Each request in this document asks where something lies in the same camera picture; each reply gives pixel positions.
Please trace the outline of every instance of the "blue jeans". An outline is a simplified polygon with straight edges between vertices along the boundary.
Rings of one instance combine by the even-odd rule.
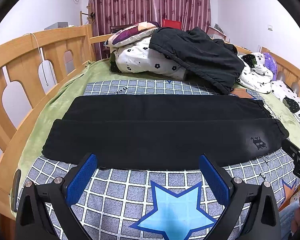
[[[288,236],[291,232],[291,221],[293,220],[294,211],[299,206],[299,201],[295,201],[279,212],[281,240],[288,240]]]

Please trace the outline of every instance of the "purple fluffy object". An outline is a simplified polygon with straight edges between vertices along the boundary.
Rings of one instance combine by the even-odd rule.
[[[269,53],[262,53],[262,54],[265,55],[265,67],[273,73],[272,80],[276,80],[277,72],[278,72],[278,67],[277,67],[276,61]]]

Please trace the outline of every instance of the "green bed sheet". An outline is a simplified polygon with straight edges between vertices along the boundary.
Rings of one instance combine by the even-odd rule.
[[[28,138],[18,163],[21,170],[19,189],[26,179],[34,161],[41,155],[42,147],[48,137],[55,119],[61,119],[70,107],[72,101],[82,96],[86,85],[90,82],[121,79],[171,79],[153,73],[119,74],[110,71],[108,59],[87,64],[86,68],[77,76],[64,84],[59,92],[41,111],[35,126]],[[300,147],[300,125],[288,108],[273,94],[262,94],[268,105],[281,118],[281,122],[290,133],[290,139]]]

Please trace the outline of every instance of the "wooden bed frame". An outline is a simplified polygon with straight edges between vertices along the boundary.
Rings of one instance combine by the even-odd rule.
[[[112,34],[92,37],[91,25],[81,27],[46,30],[34,33],[44,59],[53,65],[57,84],[47,93],[44,92],[38,74],[41,59],[33,35],[26,35],[0,45],[0,214],[15,220],[11,213],[9,194],[13,176],[18,167],[21,153],[34,124],[47,102],[53,98],[61,86],[79,74],[88,60],[95,61],[92,44],[106,41]],[[251,51],[236,46],[240,53]],[[64,53],[70,50],[74,61],[74,70],[66,73]],[[288,84],[300,83],[300,70],[284,59],[272,54],[278,65],[289,75]],[[21,124],[15,128],[9,119],[3,104],[2,94],[7,86],[2,68],[6,66],[11,81],[19,81],[26,93],[32,110]]]

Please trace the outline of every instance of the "pink curtain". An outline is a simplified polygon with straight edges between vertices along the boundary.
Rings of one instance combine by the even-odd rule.
[[[110,26],[134,24],[162,19],[182,22],[184,31],[198,26],[208,30],[211,22],[210,0],[89,0],[96,13],[93,35],[110,33]],[[96,57],[101,58],[103,46],[96,44]]]

